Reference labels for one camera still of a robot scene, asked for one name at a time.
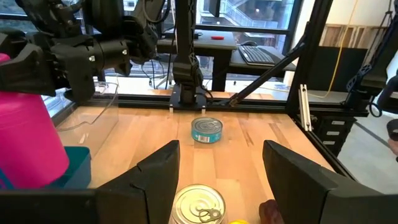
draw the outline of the blue tuna can label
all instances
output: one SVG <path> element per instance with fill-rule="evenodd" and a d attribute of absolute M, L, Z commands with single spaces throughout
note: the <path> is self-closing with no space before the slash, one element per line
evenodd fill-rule
<path fill-rule="evenodd" d="M 192 138 L 201 143 L 214 143 L 221 139 L 223 123 L 215 118 L 197 118 L 192 121 Z"/>

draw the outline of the staircase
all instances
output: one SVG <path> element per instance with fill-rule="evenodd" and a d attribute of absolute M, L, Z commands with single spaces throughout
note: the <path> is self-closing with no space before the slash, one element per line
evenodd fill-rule
<path fill-rule="evenodd" d="M 232 24 L 236 26 L 270 29 L 278 27 L 278 22 L 276 21 L 256 21 L 251 19 L 244 12 L 238 9 L 238 6 L 245 3 L 246 1 L 248 0 L 221 0 L 220 16 L 229 20 Z M 209 3 L 209 0 L 204 0 L 203 10 L 201 12 L 208 12 L 210 5 Z"/>

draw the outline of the brown object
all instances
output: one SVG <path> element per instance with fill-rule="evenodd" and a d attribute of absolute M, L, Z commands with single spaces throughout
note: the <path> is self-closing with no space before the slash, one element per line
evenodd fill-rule
<path fill-rule="evenodd" d="M 275 200 L 268 200 L 259 207 L 261 224 L 284 224 Z"/>
<path fill-rule="evenodd" d="M 229 97 L 229 93 L 215 93 Z M 251 98 L 272 98 L 253 94 Z M 88 116 L 91 108 L 71 115 Z M 207 111 L 205 116 L 219 119 L 223 136 L 214 144 L 196 142 L 191 137 L 191 122 L 200 112 L 146 109 L 119 109 L 119 123 L 102 148 L 92 158 L 90 187 L 98 187 L 119 176 L 137 162 L 172 139 L 180 141 L 178 189 L 190 184 L 205 184 L 225 199 L 223 223 L 246 220 L 260 222 L 259 205 L 273 199 L 264 163 L 262 145 L 270 139 L 331 169 L 327 161 L 286 114 L 228 113 Z"/>

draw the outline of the blue bin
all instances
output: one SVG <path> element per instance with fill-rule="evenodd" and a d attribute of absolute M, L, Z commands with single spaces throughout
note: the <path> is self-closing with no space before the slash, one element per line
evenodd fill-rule
<path fill-rule="evenodd" d="M 65 147 L 69 158 L 67 171 L 47 188 L 85 189 L 91 182 L 91 156 L 87 147 Z"/>

